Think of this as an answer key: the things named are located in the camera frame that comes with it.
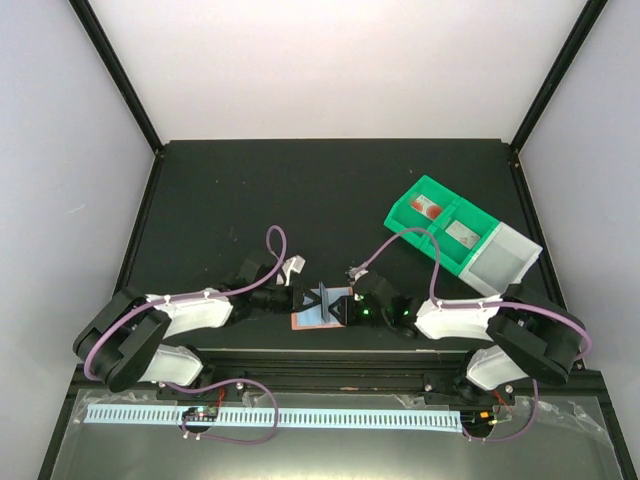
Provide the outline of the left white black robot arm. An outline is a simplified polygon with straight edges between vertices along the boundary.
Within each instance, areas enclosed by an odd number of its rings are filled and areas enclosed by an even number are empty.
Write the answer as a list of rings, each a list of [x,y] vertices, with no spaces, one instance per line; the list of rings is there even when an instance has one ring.
[[[237,324],[254,313],[298,315],[323,296],[300,283],[305,260],[255,253],[216,285],[178,295],[116,292],[77,335],[72,350],[86,376],[119,393],[141,382],[173,383],[193,399],[207,397],[215,376],[196,348],[166,339]]]

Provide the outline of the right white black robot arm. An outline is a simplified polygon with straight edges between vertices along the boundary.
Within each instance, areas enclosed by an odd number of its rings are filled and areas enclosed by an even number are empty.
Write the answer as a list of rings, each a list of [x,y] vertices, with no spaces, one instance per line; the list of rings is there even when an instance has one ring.
[[[481,342],[456,373],[426,382],[429,392],[462,405],[485,403],[500,387],[526,378],[562,386],[590,348],[580,320],[520,284],[490,297],[443,300],[402,295],[366,272],[351,293],[325,301],[323,309],[343,327],[386,328],[410,340]]]

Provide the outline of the brown leather card holder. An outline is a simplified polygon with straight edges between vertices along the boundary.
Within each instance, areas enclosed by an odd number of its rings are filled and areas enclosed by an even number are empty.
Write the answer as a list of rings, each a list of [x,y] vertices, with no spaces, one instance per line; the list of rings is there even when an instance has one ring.
[[[294,331],[341,328],[342,324],[330,321],[329,305],[342,295],[352,295],[350,287],[325,287],[317,288],[320,295],[320,306],[307,311],[291,314],[291,328]]]

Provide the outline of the white floral credit card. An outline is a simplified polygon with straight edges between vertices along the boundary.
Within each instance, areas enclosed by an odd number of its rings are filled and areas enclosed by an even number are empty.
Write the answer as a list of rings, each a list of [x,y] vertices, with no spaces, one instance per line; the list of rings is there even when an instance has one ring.
[[[480,240],[477,233],[458,220],[452,221],[445,232],[467,249],[472,249]]]

